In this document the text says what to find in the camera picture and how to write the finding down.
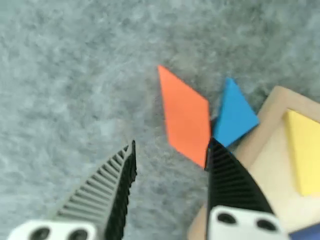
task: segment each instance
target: carpet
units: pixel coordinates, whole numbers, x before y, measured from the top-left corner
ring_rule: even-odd
[[[166,138],[157,65],[217,114],[225,77],[257,112],[275,85],[320,102],[320,2],[0,3],[0,237],[43,218],[136,140],[125,240],[184,239],[207,176]]]

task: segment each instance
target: foam shape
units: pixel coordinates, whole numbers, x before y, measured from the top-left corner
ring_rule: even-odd
[[[163,66],[158,66],[169,143],[205,167],[210,140],[209,102]]]
[[[242,135],[259,124],[239,86],[232,78],[227,78],[220,107],[220,113],[213,129],[214,138],[228,147]]]
[[[302,196],[320,195],[320,123],[293,110],[285,120],[297,190]]]
[[[316,224],[290,234],[292,240],[319,240],[320,224]]]

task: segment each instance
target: wooden puzzle board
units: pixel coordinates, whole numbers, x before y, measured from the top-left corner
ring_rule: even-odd
[[[261,186],[289,233],[320,222],[320,198],[301,199],[294,190],[283,122],[287,110],[296,111],[320,123],[319,103],[290,89],[276,86],[258,113],[260,125],[241,141],[235,156]],[[203,206],[189,228],[188,239],[204,240],[205,228],[206,210]]]

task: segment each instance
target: screw hole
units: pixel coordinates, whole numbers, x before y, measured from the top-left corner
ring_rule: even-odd
[[[39,228],[37,230],[35,230],[31,236],[30,236],[30,240],[45,240],[47,239],[47,237],[49,236],[50,233],[50,229],[47,227],[42,227]]]
[[[70,234],[68,240],[86,240],[88,237],[88,233],[86,230],[78,229]]]
[[[261,219],[256,222],[256,225],[258,226],[258,228],[261,228],[264,230],[268,230],[268,231],[272,231],[272,232],[277,231],[276,226],[268,220]]]
[[[217,219],[225,224],[236,224],[236,219],[228,213],[220,213]]]

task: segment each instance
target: blue triangle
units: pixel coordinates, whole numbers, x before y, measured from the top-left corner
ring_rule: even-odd
[[[259,124],[239,86],[232,78],[226,78],[222,105],[214,127],[214,138],[227,147]]]

